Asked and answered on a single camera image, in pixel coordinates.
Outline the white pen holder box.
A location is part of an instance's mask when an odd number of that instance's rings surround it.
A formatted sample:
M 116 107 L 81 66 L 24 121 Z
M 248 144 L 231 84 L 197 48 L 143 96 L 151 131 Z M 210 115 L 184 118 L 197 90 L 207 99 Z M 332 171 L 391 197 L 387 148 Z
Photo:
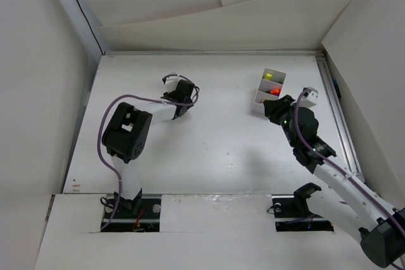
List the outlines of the white pen holder box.
M 271 73 L 273 75 L 272 80 L 265 80 L 264 76 L 267 73 Z M 286 74 L 284 72 L 273 70 L 271 68 L 265 68 L 263 70 L 261 80 L 258 85 L 258 89 L 254 93 L 254 99 L 251 103 L 251 111 L 256 114 L 264 114 L 264 106 L 261 103 L 262 100 L 277 100 L 279 96 L 274 96 L 270 94 L 270 90 L 272 89 L 281 89 L 283 88 L 284 81 L 286 78 Z

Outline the yellow cap highlighter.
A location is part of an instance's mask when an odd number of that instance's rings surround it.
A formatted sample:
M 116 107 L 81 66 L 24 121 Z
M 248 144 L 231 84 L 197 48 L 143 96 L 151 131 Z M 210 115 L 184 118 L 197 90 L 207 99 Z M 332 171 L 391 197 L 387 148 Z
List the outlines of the yellow cap highlighter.
M 271 73 L 267 73 L 267 74 L 264 76 L 264 79 L 270 81 L 270 80 L 273 79 L 273 75 L 272 75 Z

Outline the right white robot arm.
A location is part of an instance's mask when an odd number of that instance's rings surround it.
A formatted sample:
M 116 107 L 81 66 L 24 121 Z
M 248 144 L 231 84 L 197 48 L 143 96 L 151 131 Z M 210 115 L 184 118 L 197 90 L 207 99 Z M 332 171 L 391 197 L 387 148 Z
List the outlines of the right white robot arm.
M 299 215 L 319 215 L 357 241 L 374 265 L 394 266 L 404 255 L 404 210 L 383 200 L 349 169 L 338 164 L 336 152 L 318 136 L 319 122 L 311 106 L 316 94 L 303 91 L 297 100 L 285 95 L 263 100 L 269 121 L 280 126 L 298 163 L 327 184 L 328 191 L 307 183 L 294 192 L 292 207 Z

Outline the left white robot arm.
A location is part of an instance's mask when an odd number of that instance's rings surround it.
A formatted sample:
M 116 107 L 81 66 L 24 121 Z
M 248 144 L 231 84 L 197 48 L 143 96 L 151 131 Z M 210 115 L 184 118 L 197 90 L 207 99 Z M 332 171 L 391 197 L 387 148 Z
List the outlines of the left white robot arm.
M 118 180 L 109 207 L 130 218 L 142 207 L 137 159 L 146 146 L 150 128 L 182 117 L 199 97 L 199 87 L 182 75 L 168 75 L 163 84 L 166 91 L 159 99 L 133 94 L 117 97 L 103 114 L 97 134 L 98 156 Z

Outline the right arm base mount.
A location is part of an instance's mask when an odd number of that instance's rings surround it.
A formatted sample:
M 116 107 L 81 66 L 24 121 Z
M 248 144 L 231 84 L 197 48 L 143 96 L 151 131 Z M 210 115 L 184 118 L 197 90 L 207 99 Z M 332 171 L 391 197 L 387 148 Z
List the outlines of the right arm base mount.
M 274 216 L 277 232 L 334 232 L 331 222 L 309 210 L 307 200 L 312 194 L 320 192 L 321 187 L 307 183 L 293 194 L 271 196 L 271 206 L 267 213 Z

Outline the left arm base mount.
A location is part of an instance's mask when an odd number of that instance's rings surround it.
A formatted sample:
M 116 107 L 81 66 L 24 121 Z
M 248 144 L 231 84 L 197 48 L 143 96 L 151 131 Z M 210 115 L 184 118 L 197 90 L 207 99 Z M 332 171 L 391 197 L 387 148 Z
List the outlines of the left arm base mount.
M 161 214 L 161 196 L 144 195 L 140 191 L 134 200 L 121 198 L 113 214 L 118 194 L 101 197 L 104 207 L 101 232 L 155 233 L 159 232 Z

